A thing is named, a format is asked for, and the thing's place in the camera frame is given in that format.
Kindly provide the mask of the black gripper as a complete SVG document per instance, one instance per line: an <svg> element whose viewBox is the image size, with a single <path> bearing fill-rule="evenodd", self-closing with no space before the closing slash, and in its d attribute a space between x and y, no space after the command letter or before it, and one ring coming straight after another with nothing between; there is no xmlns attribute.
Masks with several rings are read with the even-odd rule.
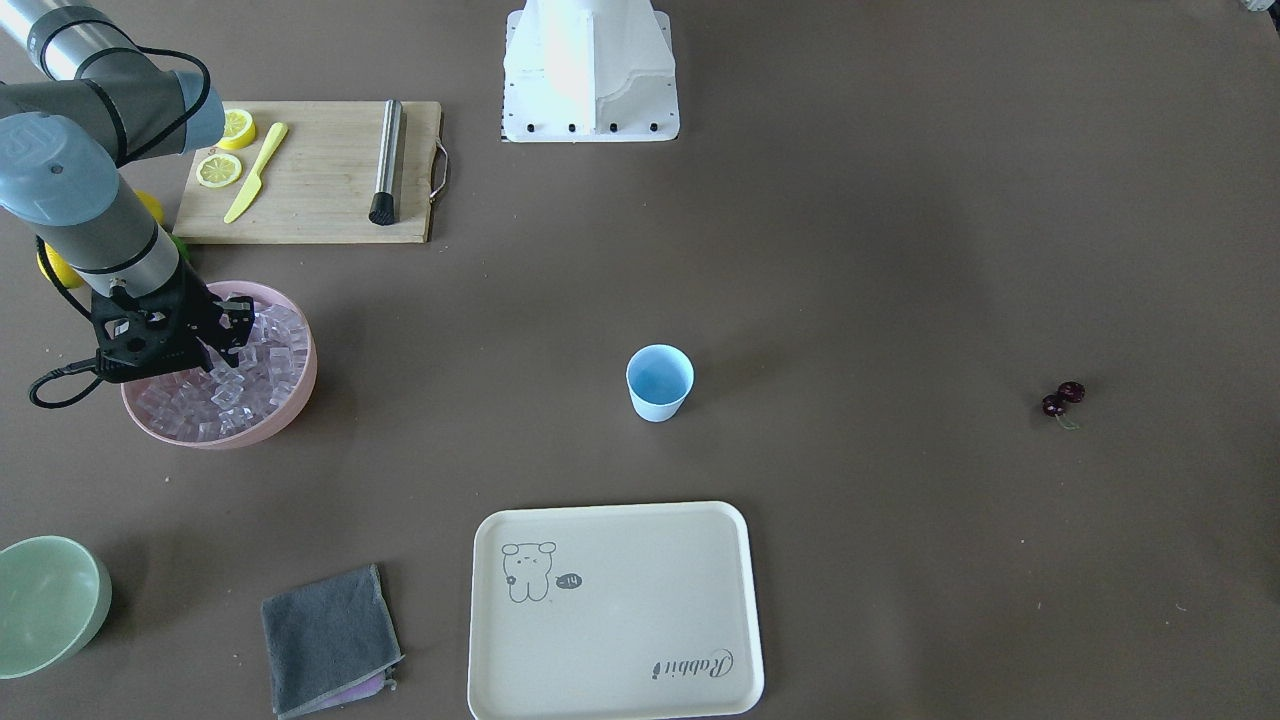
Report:
<svg viewBox="0 0 1280 720"><path fill-rule="evenodd" d="M159 290L132 297L120 286L92 297L97 341L93 372L122 384L212 368L211 350L230 368L241 364L255 323L252 299L221 299L179 263Z"/></svg>

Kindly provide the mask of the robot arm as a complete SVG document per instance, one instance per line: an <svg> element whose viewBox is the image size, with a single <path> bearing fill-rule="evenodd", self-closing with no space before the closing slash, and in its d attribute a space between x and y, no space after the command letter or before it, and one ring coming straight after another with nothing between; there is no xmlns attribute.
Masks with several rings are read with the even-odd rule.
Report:
<svg viewBox="0 0 1280 720"><path fill-rule="evenodd" d="M221 138L207 67L157 67L161 49L86 1L5 1L3 31L44 73L3 86L3 209L90 287L90 370L120 384L237 364L253 301L214 293L122 174Z"/></svg>

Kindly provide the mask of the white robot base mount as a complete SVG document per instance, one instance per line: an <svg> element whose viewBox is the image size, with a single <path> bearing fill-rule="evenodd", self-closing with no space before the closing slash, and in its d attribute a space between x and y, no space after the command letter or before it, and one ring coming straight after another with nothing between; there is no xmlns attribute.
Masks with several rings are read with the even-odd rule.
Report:
<svg viewBox="0 0 1280 720"><path fill-rule="evenodd" d="M680 135L671 20L649 1L526 1L507 15L503 70L506 142Z"/></svg>

